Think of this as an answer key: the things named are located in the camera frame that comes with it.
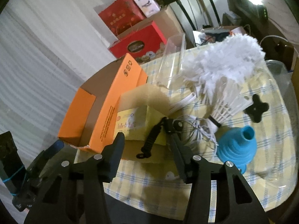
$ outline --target oval label on red box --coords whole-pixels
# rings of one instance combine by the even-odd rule
[[[137,53],[139,51],[141,51],[144,48],[144,43],[140,40],[131,42],[128,45],[128,51],[132,52],[132,53]]]

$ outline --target shuttlecock black band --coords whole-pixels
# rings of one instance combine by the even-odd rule
[[[220,123],[218,123],[212,116],[209,116],[208,118],[215,126],[217,126],[218,128],[221,126]]]

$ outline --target white curtain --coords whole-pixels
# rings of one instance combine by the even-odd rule
[[[78,87],[115,58],[116,37],[94,11],[113,0],[10,0],[0,14],[0,133],[27,167],[57,139]],[[25,213],[0,198],[17,222]]]

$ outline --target white fluffy material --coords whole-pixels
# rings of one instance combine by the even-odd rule
[[[226,77],[243,84],[264,62],[264,57],[265,53],[256,39],[236,34],[223,42],[208,45],[196,57],[192,53],[185,55],[180,76],[192,82],[197,93],[205,94],[211,103],[220,78]]]

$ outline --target white package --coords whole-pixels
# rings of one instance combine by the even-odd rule
[[[134,2],[147,18],[160,11],[160,6],[155,0],[134,0]]]

